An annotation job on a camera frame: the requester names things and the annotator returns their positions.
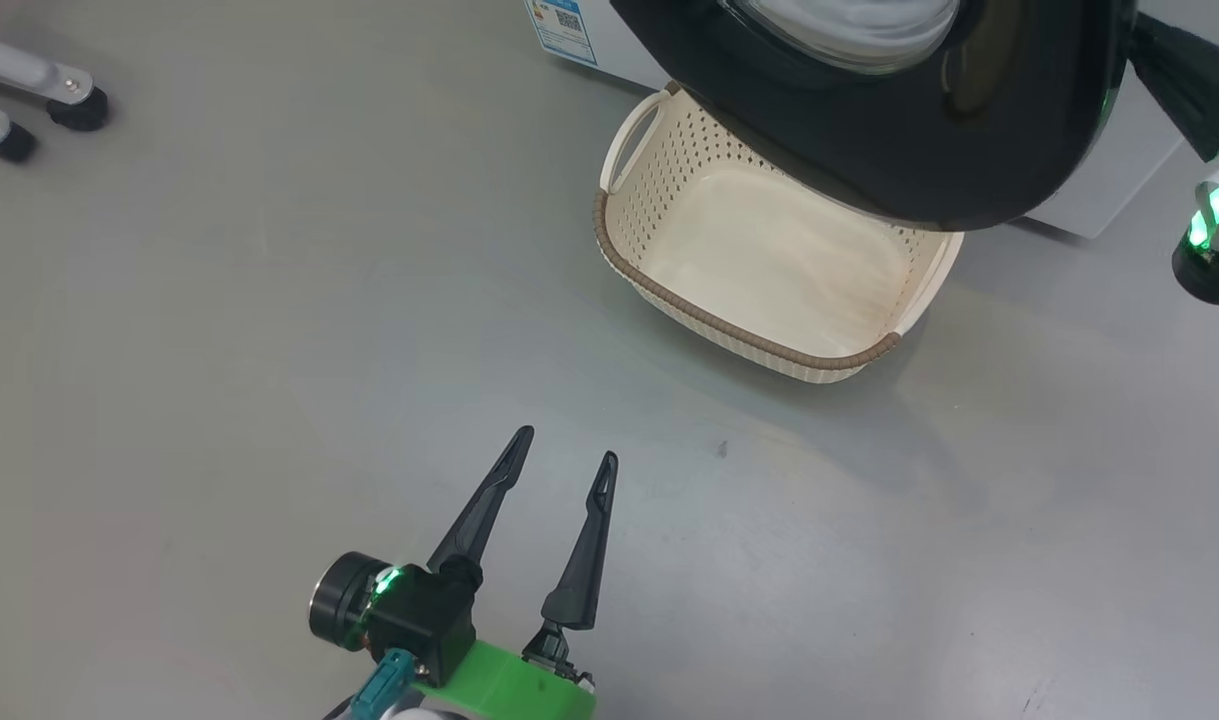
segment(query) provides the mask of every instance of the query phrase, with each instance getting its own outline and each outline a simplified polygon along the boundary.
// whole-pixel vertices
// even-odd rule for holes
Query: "laundry basket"
[[[841,381],[892,350],[962,238],[897,228],[802,186],[674,83],[618,129],[594,219],[605,259],[651,305],[806,383]]]

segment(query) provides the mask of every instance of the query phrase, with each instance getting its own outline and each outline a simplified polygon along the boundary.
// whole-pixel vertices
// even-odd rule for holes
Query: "teal connector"
[[[413,682],[413,655],[407,651],[386,651],[377,664],[371,679],[352,698],[352,718],[356,720],[380,720],[384,711],[395,707],[400,697]]]

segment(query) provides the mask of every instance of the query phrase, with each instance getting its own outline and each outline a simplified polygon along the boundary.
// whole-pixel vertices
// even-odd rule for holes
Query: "floor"
[[[349,549],[424,560],[521,424],[482,637],[518,648],[622,458],[605,719],[1219,718],[1219,309],[1180,152],[1093,241],[965,239],[924,322],[802,386],[591,238],[638,91],[516,2],[34,0],[116,101],[0,163],[0,720],[317,718]]]

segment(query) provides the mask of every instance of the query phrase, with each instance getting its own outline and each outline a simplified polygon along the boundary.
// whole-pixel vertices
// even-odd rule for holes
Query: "qr code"
[[[564,10],[555,10],[555,18],[560,19],[560,23],[563,27],[567,27],[573,32],[581,32],[581,22],[578,19],[578,15],[566,13]]]

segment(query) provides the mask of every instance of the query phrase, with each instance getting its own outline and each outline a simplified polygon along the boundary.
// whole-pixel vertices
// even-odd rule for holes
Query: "washing machine door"
[[[1025,214],[1089,151],[1131,0],[612,0],[756,152],[837,201],[969,231]]]

